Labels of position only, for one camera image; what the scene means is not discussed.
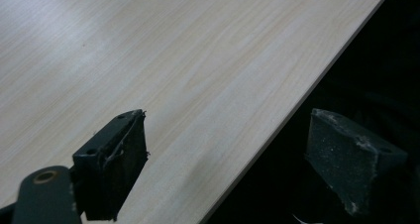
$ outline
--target light wood grain surface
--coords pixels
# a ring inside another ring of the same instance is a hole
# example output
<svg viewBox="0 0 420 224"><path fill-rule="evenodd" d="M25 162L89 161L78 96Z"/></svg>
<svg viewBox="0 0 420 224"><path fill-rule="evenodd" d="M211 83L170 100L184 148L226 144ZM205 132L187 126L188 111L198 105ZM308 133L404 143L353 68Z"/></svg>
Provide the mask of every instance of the light wood grain surface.
<svg viewBox="0 0 420 224"><path fill-rule="evenodd" d="M0 205L141 108L119 222L202 221L381 1L0 0Z"/></svg>

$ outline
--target wooden table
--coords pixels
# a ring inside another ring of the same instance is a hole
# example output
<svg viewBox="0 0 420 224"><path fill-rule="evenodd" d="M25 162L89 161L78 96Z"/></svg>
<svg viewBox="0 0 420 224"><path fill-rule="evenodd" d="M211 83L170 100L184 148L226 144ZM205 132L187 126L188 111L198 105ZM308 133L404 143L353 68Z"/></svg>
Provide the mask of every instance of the wooden table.
<svg viewBox="0 0 420 224"><path fill-rule="evenodd" d="M197 223L382 0L0 0L0 204L114 116L150 160L120 223Z"/></svg>

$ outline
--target dark floor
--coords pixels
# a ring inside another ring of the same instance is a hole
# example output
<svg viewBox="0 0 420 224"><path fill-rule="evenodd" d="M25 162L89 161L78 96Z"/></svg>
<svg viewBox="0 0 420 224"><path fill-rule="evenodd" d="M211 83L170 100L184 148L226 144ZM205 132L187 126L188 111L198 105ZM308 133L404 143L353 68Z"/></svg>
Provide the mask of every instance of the dark floor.
<svg viewBox="0 0 420 224"><path fill-rule="evenodd" d="M419 223L420 187L411 176L383 197L379 214L346 213L304 160L313 108L403 149L408 171L420 165L420 0L385 0L208 223L299 223L293 215L308 223Z"/></svg>

